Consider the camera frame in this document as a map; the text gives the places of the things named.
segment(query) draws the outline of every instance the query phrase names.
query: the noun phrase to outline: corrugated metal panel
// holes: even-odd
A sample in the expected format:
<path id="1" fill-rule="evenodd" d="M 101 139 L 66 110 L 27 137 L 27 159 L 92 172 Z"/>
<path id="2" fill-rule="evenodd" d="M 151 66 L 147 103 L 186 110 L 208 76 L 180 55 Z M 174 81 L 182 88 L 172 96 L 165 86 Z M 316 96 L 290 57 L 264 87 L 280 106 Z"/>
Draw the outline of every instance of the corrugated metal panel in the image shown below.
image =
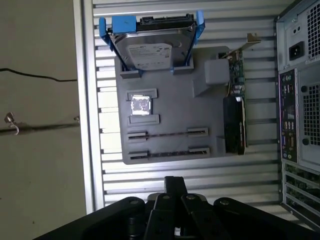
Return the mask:
<path id="1" fill-rule="evenodd" d="M 123 0 L 111 3 L 93 0 L 93 9 L 92 5 L 85 3 L 85 50 L 87 75 L 91 81 L 88 89 L 91 141 L 100 137 L 103 152 L 99 156 L 92 154 L 93 175 L 101 171 L 102 161 L 106 205 L 127 196 L 146 199 L 151 193 L 163 191 L 163 177 L 167 175 L 185 177 L 187 188 L 205 195 L 210 202 L 222 196 L 254 205 L 279 202 L 273 19 L 292 1 Z M 260 44 L 243 54 L 250 147 L 245 156 L 125 165 L 121 160 L 115 54 L 99 38 L 98 19 L 105 17 L 107 24 L 111 24 L 111 16 L 114 15 L 136 15 L 137 19 L 143 16 L 169 17 L 195 13 L 198 9 L 204 10 L 206 29 L 197 48 L 227 46 L 235 49 L 245 43 L 247 33 L 257 33 L 261 37 Z M 100 113 L 95 115 L 97 107 Z M 97 126 L 102 129 L 100 135 L 97 134 Z M 92 151 L 93 148 L 97 151 L 97 146 L 92 145 Z M 101 208 L 101 178 L 95 176 L 93 179 L 95 190 L 99 192 L 95 193 L 96 208 Z"/>

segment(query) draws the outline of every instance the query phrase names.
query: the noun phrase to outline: circuit board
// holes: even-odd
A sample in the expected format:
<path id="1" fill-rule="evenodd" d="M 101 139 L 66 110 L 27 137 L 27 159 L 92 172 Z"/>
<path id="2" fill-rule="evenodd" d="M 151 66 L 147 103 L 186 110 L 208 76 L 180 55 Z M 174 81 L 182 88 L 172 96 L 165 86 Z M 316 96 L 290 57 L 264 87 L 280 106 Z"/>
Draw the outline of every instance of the circuit board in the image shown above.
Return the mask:
<path id="1" fill-rule="evenodd" d="M 244 58 L 241 50 L 232 52 L 227 56 L 229 61 L 230 82 L 228 86 L 228 96 L 240 97 L 243 101 L 244 107 L 244 132 L 245 132 L 245 146 L 247 142 L 247 121 L 246 121 L 246 88 L 245 88 L 245 70 Z"/>

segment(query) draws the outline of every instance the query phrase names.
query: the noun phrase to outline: metal bracket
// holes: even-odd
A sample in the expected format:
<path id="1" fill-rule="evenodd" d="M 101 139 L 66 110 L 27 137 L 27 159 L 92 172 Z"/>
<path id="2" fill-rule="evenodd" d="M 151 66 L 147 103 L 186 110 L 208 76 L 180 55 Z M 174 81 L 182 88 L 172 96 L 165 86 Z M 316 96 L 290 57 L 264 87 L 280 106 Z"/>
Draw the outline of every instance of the metal bracket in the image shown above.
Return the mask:
<path id="1" fill-rule="evenodd" d="M 4 122 L 9 124 L 9 128 L 15 128 L 16 129 L 16 133 L 14 135 L 18 135 L 19 134 L 20 130 L 19 130 L 19 127 L 15 123 L 14 114 L 12 112 L 8 112 L 5 115 Z"/>
<path id="2" fill-rule="evenodd" d="M 229 53 L 226 53 L 223 57 L 221 57 L 222 59 L 227 58 L 228 56 L 231 56 L 233 53 L 235 52 L 239 52 L 239 51 L 244 51 L 247 48 L 250 48 L 251 46 L 255 45 L 255 44 L 259 44 L 261 43 L 260 38 L 257 36 L 256 33 L 247 33 L 246 34 L 246 43 L 244 45 L 242 45 L 241 47 L 230 51 Z"/>

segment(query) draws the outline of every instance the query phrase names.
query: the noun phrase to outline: hard drive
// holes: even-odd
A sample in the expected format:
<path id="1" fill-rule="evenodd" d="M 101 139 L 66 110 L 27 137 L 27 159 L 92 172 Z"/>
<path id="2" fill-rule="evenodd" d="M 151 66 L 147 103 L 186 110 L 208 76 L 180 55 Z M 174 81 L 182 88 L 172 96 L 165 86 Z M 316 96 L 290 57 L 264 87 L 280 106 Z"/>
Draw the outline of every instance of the hard drive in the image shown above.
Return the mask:
<path id="1" fill-rule="evenodd" d="M 112 27 L 99 20 L 99 35 L 120 58 L 125 71 L 153 71 L 188 64 L 205 28 L 203 12 L 177 17 L 113 16 Z"/>

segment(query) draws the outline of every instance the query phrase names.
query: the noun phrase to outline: gray wall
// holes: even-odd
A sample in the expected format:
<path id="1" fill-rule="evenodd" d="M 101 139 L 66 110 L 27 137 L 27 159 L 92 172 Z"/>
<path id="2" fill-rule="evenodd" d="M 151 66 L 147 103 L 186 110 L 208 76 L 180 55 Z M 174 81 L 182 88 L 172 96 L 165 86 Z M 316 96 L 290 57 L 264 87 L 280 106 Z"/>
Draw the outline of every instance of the gray wall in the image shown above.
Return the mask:
<path id="1" fill-rule="evenodd" d="M 72 0 L 0 7 L 0 68 L 76 78 Z M 73 122 L 77 83 L 0 72 L 0 128 Z M 0 136 L 0 238 L 32 239 L 85 215 L 80 128 Z"/>

